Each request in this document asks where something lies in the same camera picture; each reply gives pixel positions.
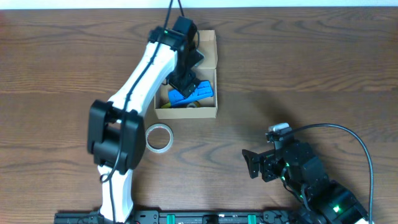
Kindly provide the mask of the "yellow tape roll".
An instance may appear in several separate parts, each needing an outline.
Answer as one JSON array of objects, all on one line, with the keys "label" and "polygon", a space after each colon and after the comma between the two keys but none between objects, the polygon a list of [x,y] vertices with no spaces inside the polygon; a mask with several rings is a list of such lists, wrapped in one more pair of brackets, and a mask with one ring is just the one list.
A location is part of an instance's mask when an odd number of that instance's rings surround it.
[{"label": "yellow tape roll", "polygon": [[189,103],[186,108],[200,108],[201,104],[198,101],[194,101]]}]

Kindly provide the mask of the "brown cardboard box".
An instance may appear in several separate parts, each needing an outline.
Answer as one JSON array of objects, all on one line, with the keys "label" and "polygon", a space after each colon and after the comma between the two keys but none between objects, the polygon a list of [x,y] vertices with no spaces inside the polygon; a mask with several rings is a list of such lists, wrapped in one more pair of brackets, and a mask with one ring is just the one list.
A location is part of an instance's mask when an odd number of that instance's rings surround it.
[{"label": "brown cardboard box", "polygon": [[198,100],[197,108],[187,108],[186,105],[176,108],[162,108],[170,102],[169,92],[173,90],[170,85],[161,86],[154,97],[154,111],[159,119],[187,119],[187,118],[216,118],[218,110],[217,99],[217,74],[218,62],[215,30],[199,31],[198,50],[204,55],[199,66],[193,67],[199,80],[208,80],[213,90],[213,96]]}]

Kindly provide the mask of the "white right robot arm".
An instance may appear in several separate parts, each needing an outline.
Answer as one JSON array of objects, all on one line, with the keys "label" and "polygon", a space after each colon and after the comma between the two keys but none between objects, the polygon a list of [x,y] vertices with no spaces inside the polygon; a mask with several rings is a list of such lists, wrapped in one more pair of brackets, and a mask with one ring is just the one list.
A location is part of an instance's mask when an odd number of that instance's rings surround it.
[{"label": "white right robot arm", "polygon": [[331,180],[307,142],[274,143],[263,153],[242,150],[249,175],[264,182],[279,179],[299,202],[296,223],[369,222],[369,214],[354,194]]}]

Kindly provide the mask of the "yellow highlighter blue caps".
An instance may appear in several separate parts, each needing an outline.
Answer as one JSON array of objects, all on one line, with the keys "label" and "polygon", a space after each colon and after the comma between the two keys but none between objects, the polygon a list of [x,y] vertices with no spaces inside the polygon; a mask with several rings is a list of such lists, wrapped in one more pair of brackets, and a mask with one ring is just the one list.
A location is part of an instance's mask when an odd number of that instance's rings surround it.
[{"label": "yellow highlighter blue caps", "polygon": [[161,106],[162,109],[166,109],[166,108],[170,108],[170,107],[171,107],[171,103],[166,103]]}]

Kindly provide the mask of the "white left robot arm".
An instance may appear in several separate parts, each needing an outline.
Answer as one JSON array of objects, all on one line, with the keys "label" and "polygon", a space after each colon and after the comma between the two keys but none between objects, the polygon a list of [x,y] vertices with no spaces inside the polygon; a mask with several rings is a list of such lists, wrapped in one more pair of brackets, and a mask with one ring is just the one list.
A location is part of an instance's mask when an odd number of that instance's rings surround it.
[{"label": "white left robot arm", "polygon": [[89,110],[87,151],[100,172],[103,203],[98,223],[126,223],[133,212],[132,173],[146,149],[144,117],[163,82],[189,97],[200,80],[192,71],[204,56],[198,51],[194,22],[180,16],[171,29],[149,34],[141,61],[108,101],[95,100]]}]

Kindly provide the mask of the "clear adhesive tape roll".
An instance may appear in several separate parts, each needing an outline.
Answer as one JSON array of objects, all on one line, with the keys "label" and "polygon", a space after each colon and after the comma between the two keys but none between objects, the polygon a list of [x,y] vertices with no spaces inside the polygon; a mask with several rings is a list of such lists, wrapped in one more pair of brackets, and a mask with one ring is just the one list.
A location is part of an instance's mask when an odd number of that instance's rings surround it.
[{"label": "clear adhesive tape roll", "polygon": [[172,148],[174,133],[168,125],[156,123],[147,128],[145,140],[146,148],[150,152],[163,154]]}]

